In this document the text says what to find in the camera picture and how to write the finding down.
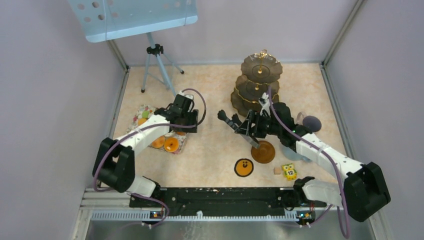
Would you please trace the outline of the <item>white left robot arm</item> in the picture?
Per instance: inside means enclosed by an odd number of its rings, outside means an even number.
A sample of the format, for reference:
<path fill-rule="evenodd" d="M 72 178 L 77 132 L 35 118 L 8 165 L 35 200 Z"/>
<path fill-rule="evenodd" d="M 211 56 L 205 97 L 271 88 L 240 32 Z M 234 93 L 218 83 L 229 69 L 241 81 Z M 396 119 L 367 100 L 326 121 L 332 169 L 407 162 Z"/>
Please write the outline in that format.
<path fill-rule="evenodd" d="M 194 97 L 177 94 L 167 107 L 156 109 L 146 122 L 127 134 L 101 141 L 92 175 L 119 193 L 141 195 L 149 207 L 160 202 L 159 184 L 136 175 L 135 158 L 155 140 L 174 132 L 196 133 L 199 111 L 194 108 Z"/>

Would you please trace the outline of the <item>orange fruit tart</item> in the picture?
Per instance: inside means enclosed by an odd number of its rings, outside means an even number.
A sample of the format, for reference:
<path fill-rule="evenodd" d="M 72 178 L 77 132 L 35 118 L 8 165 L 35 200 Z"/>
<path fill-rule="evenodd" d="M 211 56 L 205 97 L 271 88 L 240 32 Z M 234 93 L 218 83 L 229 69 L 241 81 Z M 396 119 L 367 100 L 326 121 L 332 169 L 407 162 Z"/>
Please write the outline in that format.
<path fill-rule="evenodd" d="M 175 137 L 168 137 L 165 139 L 163 148 L 166 152 L 174 153 L 176 152 L 180 147 L 179 140 Z"/>

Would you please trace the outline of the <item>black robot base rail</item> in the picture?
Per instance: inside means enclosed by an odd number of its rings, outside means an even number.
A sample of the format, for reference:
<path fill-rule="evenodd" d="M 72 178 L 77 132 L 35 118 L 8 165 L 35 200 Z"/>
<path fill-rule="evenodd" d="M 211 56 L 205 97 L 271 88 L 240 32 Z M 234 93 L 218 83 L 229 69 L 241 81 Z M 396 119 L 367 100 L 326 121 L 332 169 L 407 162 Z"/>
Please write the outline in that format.
<path fill-rule="evenodd" d="M 310 201 L 291 187 L 167 187 L 156 190 L 151 200 L 132 195 L 131 208 L 169 209 L 171 217 L 283 216 L 296 208 L 323 208 L 327 204 Z"/>

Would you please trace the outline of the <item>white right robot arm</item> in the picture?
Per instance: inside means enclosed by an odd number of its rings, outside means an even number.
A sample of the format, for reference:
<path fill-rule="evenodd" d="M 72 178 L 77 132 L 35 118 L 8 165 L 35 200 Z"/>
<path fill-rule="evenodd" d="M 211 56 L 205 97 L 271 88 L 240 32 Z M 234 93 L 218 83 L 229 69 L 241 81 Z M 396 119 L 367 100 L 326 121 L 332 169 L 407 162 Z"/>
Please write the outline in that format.
<path fill-rule="evenodd" d="M 267 110 L 249 110 L 244 120 L 234 114 L 231 121 L 236 134 L 254 143 L 276 136 L 284 147 L 316 163 L 336 179 L 335 184 L 313 177 L 296 181 L 300 188 L 293 192 L 293 200 L 299 206 L 320 201 L 341 207 L 352 219 L 364 222 L 392 200 L 378 164 L 354 160 L 324 143 L 310 128 L 295 123 L 283 102 L 273 103 Z"/>

